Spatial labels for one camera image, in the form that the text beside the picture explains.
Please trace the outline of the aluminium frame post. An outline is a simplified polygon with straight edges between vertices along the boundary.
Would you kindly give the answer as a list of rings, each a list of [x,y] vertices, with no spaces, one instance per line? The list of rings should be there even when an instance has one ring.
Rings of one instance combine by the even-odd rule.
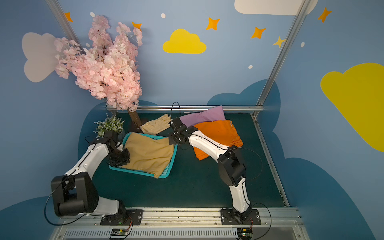
[[[252,118],[253,120],[256,120],[257,119],[257,116],[259,114],[259,112],[263,111],[264,109],[264,103],[268,97],[268,94],[270,93],[271,89],[272,89],[272,86],[275,82],[275,80],[277,79],[277,76],[286,60],[286,57],[288,56],[288,53],[296,39],[296,36],[297,34],[299,33],[300,31],[300,28],[307,16],[307,12],[308,12],[308,9],[310,8],[310,4],[312,3],[312,1],[310,0],[304,0],[302,1],[299,9],[298,9],[298,12],[294,18],[294,21],[291,25],[291,28],[289,29],[288,31],[288,34],[287,34],[287,38],[286,38],[286,41],[284,43],[284,45],[282,46],[280,52],[279,52],[279,55],[278,55],[278,58],[275,62],[275,65],[271,71],[271,74],[269,76],[269,78],[267,79],[267,82],[261,92],[261,95],[257,101],[257,104],[256,106],[257,107],[261,107],[261,110],[257,110],[257,111],[254,111],[252,113]]]
[[[73,28],[71,27],[70,22],[68,21],[59,1],[57,0],[46,0],[46,3],[53,13],[54,17],[56,18],[58,24],[60,25],[61,29],[63,30],[65,36],[69,40],[76,41],[78,44],[80,43],[80,40],[78,39],[76,33],[74,32]]]

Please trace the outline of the aluminium frame post left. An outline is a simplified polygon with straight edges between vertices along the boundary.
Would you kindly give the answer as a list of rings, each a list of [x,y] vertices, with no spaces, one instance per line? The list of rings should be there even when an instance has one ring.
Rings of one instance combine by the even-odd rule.
[[[54,17],[56,18],[58,24],[60,25],[61,29],[63,30],[65,36],[69,40],[76,41],[78,44],[80,43],[80,40],[78,39],[76,33],[74,32],[73,28],[71,27],[70,22],[68,21],[59,1],[57,0],[46,0],[46,3],[53,13]]]

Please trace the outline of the pink blossom artificial tree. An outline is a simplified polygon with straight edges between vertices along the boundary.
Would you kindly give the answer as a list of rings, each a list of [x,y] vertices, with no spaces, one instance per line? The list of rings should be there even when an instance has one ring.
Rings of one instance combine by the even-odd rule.
[[[98,100],[119,111],[128,110],[133,125],[138,129],[142,121],[137,114],[142,95],[141,75],[137,56],[143,44],[141,27],[133,29],[119,22],[117,36],[112,39],[107,30],[108,19],[95,16],[89,30],[92,47],[82,49],[80,44],[67,38],[57,38],[54,45],[59,54],[56,73],[64,79],[76,76],[76,85],[88,90]]]

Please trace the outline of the orange pants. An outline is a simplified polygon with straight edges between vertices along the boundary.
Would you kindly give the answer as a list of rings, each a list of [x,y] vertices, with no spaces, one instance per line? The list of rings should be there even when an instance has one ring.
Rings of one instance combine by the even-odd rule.
[[[226,146],[244,145],[231,120],[221,120],[196,124],[195,127],[212,140]]]

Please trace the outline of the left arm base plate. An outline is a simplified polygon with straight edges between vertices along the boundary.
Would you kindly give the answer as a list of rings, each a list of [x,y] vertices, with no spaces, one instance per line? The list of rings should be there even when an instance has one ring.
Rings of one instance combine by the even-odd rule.
[[[101,219],[101,226],[139,226],[142,222],[144,210],[133,209],[115,215],[104,216]]]

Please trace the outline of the aluminium rail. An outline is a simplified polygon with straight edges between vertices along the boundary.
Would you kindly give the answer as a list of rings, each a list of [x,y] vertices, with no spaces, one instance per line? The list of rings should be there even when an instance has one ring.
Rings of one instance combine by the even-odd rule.
[[[251,240],[308,240],[296,208],[259,208],[261,225],[222,225],[222,208],[130,208],[144,210],[139,226],[101,226],[100,216],[78,221],[61,218],[52,240],[236,240],[238,228],[251,228]],[[125,239],[110,239],[112,229],[129,229]]]
[[[181,110],[182,112],[201,112],[212,109],[215,106],[138,106],[137,111],[153,111],[153,112],[170,112],[171,110]],[[248,113],[261,112],[264,110],[262,106],[223,106],[223,110],[227,112]]]

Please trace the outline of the beige work glove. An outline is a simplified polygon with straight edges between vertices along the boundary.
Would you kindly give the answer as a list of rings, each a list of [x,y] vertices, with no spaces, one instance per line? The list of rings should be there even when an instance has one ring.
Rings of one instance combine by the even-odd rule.
[[[144,134],[157,135],[170,127],[170,121],[171,117],[168,114],[164,114],[161,117],[140,126],[140,129]]]

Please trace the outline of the small potted green plant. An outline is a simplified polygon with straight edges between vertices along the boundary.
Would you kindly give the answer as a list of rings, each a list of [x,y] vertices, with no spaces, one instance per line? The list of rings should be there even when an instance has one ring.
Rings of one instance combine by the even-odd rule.
[[[106,131],[114,131],[118,134],[121,134],[124,130],[125,121],[122,118],[117,118],[117,116],[109,116],[107,115],[104,121],[95,122],[96,129],[94,133],[97,134],[98,138],[104,136]]]

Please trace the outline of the aluminium back rail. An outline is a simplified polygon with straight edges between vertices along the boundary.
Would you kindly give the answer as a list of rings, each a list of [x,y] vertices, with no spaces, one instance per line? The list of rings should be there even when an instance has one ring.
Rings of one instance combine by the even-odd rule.
[[[170,112],[171,110],[181,110],[182,112],[201,112],[212,109],[215,106],[138,106],[137,111],[153,111],[153,112]],[[248,113],[261,112],[264,110],[262,106],[223,106],[223,110],[227,112]]]

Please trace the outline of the green circuit board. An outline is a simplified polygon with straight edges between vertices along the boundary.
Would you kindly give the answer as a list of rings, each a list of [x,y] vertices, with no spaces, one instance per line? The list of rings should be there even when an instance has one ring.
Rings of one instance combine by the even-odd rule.
[[[238,228],[237,235],[237,240],[251,240],[253,231],[251,228]]]
[[[130,233],[129,229],[112,229],[110,239],[125,239]]]

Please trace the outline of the left green circuit board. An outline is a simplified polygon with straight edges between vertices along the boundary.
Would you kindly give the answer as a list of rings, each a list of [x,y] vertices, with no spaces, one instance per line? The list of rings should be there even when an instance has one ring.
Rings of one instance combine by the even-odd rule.
[[[110,239],[125,239],[130,233],[129,229],[112,229]]]

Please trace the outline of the aluminium frame post right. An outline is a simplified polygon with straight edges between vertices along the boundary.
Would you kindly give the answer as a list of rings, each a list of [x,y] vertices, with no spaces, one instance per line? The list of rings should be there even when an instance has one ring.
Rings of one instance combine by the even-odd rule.
[[[257,119],[257,116],[259,114],[259,112],[263,111],[264,109],[264,103],[268,97],[268,94],[270,93],[271,89],[272,89],[272,86],[275,82],[275,80],[277,79],[277,76],[286,60],[286,57],[288,56],[288,53],[296,39],[296,36],[297,34],[299,33],[300,31],[300,28],[307,16],[307,12],[308,12],[308,9],[310,8],[310,4],[312,3],[312,1],[310,0],[304,0],[302,1],[299,9],[298,9],[298,12],[294,18],[294,21],[291,25],[291,28],[289,29],[288,31],[288,34],[287,34],[287,38],[286,38],[286,41],[284,43],[284,45],[282,46],[280,52],[279,52],[279,55],[278,55],[278,58],[275,62],[275,65],[271,71],[271,74],[269,76],[269,78],[267,79],[267,82],[261,92],[261,95],[257,101],[257,104],[256,106],[257,107],[261,107],[261,110],[257,110],[257,111],[254,111],[252,113],[252,118],[253,120],[256,120]]]

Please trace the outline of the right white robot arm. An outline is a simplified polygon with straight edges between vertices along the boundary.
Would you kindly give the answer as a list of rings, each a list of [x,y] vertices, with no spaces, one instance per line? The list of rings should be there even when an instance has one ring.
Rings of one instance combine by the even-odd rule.
[[[247,168],[245,161],[236,155],[236,146],[222,145],[204,135],[196,127],[187,127],[179,118],[171,120],[169,125],[173,130],[169,134],[170,145],[189,144],[208,154],[218,163],[219,176],[231,191],[234,217],[239,222],[247,220],[252,212],[246,189]]]

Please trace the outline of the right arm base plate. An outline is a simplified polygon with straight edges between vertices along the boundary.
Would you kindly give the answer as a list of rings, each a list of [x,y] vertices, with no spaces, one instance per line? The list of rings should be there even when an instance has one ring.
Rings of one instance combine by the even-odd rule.
[[[222,225],[261,225],[261,216],[259,211],[252,209],[249,214],[240,214],[233,209],[222,208],[220,210]]]

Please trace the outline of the aluminium front rail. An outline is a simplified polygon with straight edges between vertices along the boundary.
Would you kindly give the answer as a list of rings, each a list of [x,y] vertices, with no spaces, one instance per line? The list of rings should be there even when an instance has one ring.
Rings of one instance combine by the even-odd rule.
[[[52,240],[236,240],[238,228],[251,228],[251,240],[308,240],[296,208],[259,208],[261,225],[222,225],[222,208],[130,208],[144,210],[139,226],[101,226],[100,216],[78,221],[61,218]],[[129,229],[125,239],[110,239],[112,229]]]

